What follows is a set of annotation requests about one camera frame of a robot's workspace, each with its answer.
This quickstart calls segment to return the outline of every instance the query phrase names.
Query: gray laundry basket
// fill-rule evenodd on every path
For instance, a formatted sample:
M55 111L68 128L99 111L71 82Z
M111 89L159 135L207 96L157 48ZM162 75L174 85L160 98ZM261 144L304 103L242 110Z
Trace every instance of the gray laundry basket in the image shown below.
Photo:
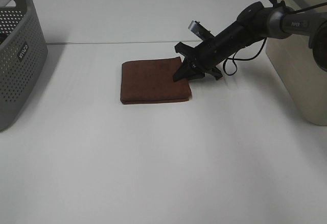
M0 7L0 131L10 126L29 97L48 49L33 0Z

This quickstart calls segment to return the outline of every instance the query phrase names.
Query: brown towel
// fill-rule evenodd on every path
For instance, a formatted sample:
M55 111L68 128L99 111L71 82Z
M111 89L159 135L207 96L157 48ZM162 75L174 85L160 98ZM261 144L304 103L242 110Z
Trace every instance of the brown towel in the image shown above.
M180 65L180 57L123 63L121 102L142 104L188 101L191 96L188 80L173 81L173 74Z

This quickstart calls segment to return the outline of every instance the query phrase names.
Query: white tabletop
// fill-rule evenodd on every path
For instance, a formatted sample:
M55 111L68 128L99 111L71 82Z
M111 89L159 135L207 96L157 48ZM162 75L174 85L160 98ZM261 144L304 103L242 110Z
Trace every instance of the white tabletop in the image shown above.
M1 223L325 223L327 128L301 118L266 55L191 82L189 102L120 103L121 64L173 47L49 46L1 133Z
M218 34L250 4L267 0L34 0L49 43L197 40L192 20Z

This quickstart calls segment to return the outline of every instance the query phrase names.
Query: black cable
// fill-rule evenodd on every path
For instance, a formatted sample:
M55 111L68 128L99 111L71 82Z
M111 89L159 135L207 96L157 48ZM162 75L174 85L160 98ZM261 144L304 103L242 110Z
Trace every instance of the black cable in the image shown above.
M236 65L235 61L251 61L251 60L257 58L260 55L260 53L262 52L262 50L264 49L266 41L267 41L267 38L264 39L264 42L262 43L259 52L254 57L247 58L247 59L235 58L236 54L239 52L239 51L237 51L237 52L235 52L235 54L233 55L232 58L229 58L229 57L226 58L226 60L223 63L223 70L224 70L225 74L228 75L228 76L232 76L237 72L237 65ZM235 68L236 68L235 72L233 72L233 73L227 73L226 72L226 63L227 63L228 60L231 60L232 63L234 64Z
M301 9L301 10L291 11L288 14L296 14L296 13L300 13L300 12L304 12L304 11L309 11L309 10L312 10L312 9L315 9L315 8L318 8L318 7L322 7L322 6L327 6L327 2L320 3L320 4L317 4L317 5L314 5L314 6L310 6L310 7Z

